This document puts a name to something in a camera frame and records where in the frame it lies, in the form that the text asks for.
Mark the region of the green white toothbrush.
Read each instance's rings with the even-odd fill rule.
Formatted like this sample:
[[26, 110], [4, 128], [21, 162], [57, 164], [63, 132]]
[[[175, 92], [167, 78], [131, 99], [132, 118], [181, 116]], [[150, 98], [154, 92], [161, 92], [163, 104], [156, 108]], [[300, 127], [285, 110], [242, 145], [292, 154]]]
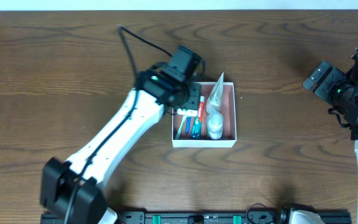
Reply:
[[183, 115], [183, 116], [182, 116], [182, 119], [181, 119], [181, 123], [180, 123], [180, 125], [179, 125], [178, 130], [177, 130], [177, 133], [176, 133], [176, 135], [175, 135], [175, 140], [179, 140], [179, 138], [180, 138], [180, 136], [181, 136], [182, 129], [183, 129], [183, 125], [184, 125], [186, 119], [187, 119], [187, 116]]

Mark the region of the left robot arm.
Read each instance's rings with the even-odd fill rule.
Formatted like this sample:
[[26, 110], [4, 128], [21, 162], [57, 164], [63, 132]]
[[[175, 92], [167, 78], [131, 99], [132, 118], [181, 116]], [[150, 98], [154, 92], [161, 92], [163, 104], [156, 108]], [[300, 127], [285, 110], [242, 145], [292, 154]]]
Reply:
[[135, 73], [133, 89], [102, 130], [66, 161], [53, 157], [45, 164], [40, 204], [64, 223], [115, 223], [118, 215], [103, 190], [121, 160], [167, 109], [197, 110], [197, 69], [204, 70], [205, 61], [181, 45], [168, 62]]

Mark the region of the clear pump bottle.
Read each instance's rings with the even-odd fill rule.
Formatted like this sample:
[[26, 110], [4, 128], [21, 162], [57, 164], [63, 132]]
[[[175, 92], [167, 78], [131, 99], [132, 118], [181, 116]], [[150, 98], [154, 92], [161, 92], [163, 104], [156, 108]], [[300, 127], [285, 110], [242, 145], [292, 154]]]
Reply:
[[223, 115], [213, 107], [209, 108], [208, 113], [206, 123], [208, 136], [213, 140], [218, 140], [223, 135]]

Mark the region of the blue disposable razor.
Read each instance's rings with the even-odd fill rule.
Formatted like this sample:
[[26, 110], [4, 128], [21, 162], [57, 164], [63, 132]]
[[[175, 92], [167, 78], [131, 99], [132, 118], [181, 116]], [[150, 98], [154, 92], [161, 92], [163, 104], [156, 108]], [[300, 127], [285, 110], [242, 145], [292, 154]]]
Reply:
[[185, 128], [185, 133], [186, 134], [189, 134], [190, 128], [191, 128], [191, 117], [187, 116], [186, 117], [186, 128]]

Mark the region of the white lotion tube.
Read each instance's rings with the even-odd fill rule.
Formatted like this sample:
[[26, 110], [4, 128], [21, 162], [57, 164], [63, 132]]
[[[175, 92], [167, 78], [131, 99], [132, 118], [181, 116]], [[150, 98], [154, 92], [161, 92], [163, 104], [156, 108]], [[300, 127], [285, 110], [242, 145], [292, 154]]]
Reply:
[[215, 83], [211, 93], [208, 97], [206, 104], [206, 111], [209, 113], [211, 108], [220, 112], [223, 103], [223, 90], [224, 90], [224, 72], [222, 72], [218, 81]]

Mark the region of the small toothpaste tube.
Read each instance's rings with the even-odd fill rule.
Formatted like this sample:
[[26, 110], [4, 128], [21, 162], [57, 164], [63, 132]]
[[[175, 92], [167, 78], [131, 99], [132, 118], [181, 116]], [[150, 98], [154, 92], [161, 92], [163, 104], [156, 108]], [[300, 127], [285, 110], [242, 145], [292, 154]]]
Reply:
[[204, 96], [200, 96], [200, 103], [198, 105], [198, 113], [193, 122], [193, 129], [191, 132], [191, 137], [194, 139], [201, 138], [201, 128], [202, 128], [202, 119], [203, 119], [203, 110], [204, 110]]

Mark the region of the green soap packet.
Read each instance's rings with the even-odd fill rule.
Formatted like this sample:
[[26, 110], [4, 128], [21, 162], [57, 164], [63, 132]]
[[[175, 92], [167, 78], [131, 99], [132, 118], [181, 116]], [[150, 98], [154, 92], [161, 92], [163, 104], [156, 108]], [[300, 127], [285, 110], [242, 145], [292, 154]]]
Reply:
[[189, 110], [189, 109], [177, 109], [177, 115], [195, 117], [198, 115], [198, 110]]

